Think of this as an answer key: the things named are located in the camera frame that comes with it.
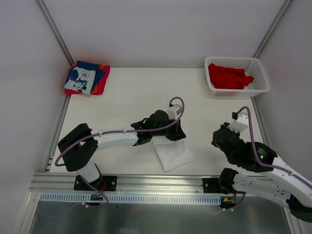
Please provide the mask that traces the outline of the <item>white t shirt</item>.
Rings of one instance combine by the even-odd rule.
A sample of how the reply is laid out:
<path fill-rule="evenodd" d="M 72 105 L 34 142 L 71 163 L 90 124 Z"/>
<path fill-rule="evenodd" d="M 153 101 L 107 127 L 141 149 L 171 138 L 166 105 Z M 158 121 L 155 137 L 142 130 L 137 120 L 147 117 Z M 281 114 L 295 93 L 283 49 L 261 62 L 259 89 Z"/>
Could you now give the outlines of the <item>white t shirt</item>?
<path fill-rule="evenodd" d="M 195 160 L 185 139 L 171 141 L 165 136 L 156 136 L 152 138 L 152 142 L 164 172 L 188 165 Z"/>

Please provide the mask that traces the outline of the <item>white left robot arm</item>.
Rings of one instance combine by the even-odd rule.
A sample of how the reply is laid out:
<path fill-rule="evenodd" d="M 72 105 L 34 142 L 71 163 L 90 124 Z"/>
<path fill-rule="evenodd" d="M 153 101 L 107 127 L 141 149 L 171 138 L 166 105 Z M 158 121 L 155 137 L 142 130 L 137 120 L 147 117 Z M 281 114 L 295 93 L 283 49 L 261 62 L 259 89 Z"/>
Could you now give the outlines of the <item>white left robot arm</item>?
<path fill-rule="evenodd" d="M 103 182 L 97 165 L 91 162 L 93 154 L 105 148 L 117 146 L 140 146 L 154 137 L 165 137 L 178 141 L 186 137 L 180 126 L 183 110 L 157 110 L 148 118 L 132 123 L 120 130 L 100 131 L 86 123 L 79 124 L 58 142 L 59 158 L 56 166 L 65 166 L 69 172 L 76 172 L 90 190 L 97 190 Z"/>

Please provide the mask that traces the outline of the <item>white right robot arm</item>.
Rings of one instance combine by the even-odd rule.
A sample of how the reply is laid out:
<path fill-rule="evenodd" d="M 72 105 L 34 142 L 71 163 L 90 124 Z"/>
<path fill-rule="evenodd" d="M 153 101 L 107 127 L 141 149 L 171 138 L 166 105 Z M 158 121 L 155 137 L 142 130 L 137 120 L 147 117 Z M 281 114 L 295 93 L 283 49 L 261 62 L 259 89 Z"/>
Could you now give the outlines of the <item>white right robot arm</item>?
<path fill-rule="evenodd" d="M 302 221 L 312 221 L 311 182 L 286 165 L 274 150 L 254 140 L 245 142 L 227 122 L 213 132 L 212 145 L 225 154 L 230 164 L 259 175 L 248 176 L 225 168 L 218 179 L 223 193 L 250 193 L 288 209 Z"/>

